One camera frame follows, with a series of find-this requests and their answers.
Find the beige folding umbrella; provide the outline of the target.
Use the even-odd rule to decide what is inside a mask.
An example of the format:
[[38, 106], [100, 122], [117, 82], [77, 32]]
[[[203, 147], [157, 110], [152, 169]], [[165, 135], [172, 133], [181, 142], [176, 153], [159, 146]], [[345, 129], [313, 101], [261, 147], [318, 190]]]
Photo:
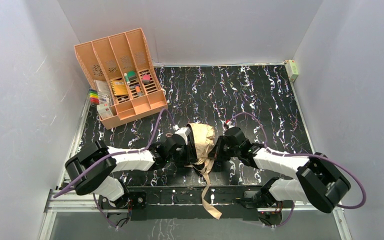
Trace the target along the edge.
[[205, 200], [205, 196], [211, 185], [209, 174], [214, 165], [214, 160], [210, 159], [209, 153], [215, 146], [216, 132], [214, 127], [208, 124], [190, 123], [189, 126], [193, 133], [197, 161], [186, 165], [186, 167], [194, 168], [203, 176], [206, 186], [201, 193], [202, 206], [210, 215], [219, 220], [222, 213]]

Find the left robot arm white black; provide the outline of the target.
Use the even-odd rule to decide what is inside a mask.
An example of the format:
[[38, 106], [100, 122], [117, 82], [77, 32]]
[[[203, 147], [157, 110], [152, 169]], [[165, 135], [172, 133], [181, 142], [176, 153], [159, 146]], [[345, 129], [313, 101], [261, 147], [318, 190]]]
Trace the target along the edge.
[[64, 167], [70, 183], [59, 194], [70, 191], [79, 196], [98, 194], [111, 202], [120, 202], [128, 195], [128, 190], [124, 183], [112, 177], [112, 173], [149, 172], [162, 169], [171, 162], [183, 167], [197, 161], [194, 142], [179, 134], [144, 148], [115, 148], [98, 140], [66, 161]]

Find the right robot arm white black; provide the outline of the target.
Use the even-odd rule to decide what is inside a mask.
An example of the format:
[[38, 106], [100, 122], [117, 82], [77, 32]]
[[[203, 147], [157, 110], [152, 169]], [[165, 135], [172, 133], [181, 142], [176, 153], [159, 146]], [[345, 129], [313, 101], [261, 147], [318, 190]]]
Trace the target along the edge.
[[219, 162], [237, 158], [245, 166], [287, 177], [273, 177], [255, 194], [244, 194], [237, 202], [246, 208], [299, 201], [310, 203], [323, 213], [331, 213], [351, 189], [347, 178], [324, 155], [297, 156], [262, 143], [252, 143], [239, 127], [226, 130], [208, 156]]

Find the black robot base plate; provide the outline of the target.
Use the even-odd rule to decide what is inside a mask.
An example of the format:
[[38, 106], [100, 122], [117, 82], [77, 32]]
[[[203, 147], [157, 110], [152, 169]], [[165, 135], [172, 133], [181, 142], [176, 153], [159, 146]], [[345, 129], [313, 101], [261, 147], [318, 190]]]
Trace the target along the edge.
[[[134, 186], [128, 195], [118, 202], [106, 197], [98, 198], [102, 210], [119, 213], [126, 210], [131, 221], [156, 219], [212, 219], [202, 205], [202, 186]], [[210, 187], [205, 200], [219, 210], [221, 219], [244, 221], [265, 220], [278, 224], [291, 208], [290, 200], [267, 206], [261, 197], [260, 186], [227, 185]]]

